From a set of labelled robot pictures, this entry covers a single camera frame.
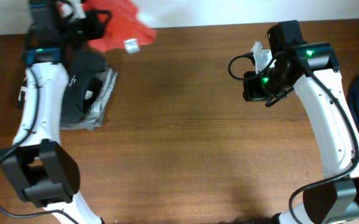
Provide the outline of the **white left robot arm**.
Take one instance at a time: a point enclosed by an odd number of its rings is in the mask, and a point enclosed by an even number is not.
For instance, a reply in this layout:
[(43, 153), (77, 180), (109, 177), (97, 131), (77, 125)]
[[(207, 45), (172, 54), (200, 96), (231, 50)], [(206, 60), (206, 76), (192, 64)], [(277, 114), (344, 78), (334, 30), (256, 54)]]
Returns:
[(69, 83), (67, 48), (102, 36), (105, 25), (82, 1), (30, 1), (33, 22), (23, 61), (26, 95), (12, 146), (0, 151), (0, 168), (19, 199), (60, 223), (102, 223), (80, 192), (80, 171), (62, 148), (60, 117)]

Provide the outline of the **orange red t-shirt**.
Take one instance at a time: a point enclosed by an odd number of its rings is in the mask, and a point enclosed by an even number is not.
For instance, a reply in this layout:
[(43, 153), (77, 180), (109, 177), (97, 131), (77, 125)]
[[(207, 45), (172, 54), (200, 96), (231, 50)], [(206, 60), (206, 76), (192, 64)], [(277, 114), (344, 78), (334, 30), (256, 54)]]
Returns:
[(138, 19), (138, 7), (131, 0), (89, 0), (82, 7), (85, 12), (96, 9), (111, 13), (102, 37), (88, 42), (95, 50), (105, 53), (124, 49), (133, 54), (140, 51), (140, 46), (153, 44), (157, 37), (155, 29)]

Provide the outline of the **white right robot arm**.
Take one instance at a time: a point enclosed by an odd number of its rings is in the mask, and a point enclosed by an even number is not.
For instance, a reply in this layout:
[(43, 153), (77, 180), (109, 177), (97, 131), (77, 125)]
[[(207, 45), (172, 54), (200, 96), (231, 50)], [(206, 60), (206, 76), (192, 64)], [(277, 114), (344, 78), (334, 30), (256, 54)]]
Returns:
[(245, 57), (254, 65), (243, 77), (245, 100), (272, 106), (295, 93), (307, 112), (323, 166), (323, 179), (295, 190), (301, 202), (289, 202), (273, 223), (359, 219), (359, 133), (333, 48), (325, 42), (295, 42), (276, 50), (256, 42)]

